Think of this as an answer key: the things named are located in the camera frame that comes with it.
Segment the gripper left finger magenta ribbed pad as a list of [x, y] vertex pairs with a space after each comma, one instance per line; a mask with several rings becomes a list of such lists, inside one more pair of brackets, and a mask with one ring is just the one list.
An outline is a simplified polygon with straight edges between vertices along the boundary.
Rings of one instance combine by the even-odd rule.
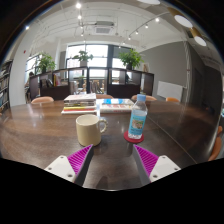
[[45, 171], [82, 186], [92, 157], [93, 145], [88, 145], [69, 156], [60, 155]]

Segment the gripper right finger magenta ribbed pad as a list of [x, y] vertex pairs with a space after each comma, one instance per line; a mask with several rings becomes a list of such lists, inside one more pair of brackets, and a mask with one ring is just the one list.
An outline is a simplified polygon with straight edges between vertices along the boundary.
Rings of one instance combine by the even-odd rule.
[[157, 156], [138, 145], [133, 146], [133, 156], [143, 186], [180, 170], [166, 155]]

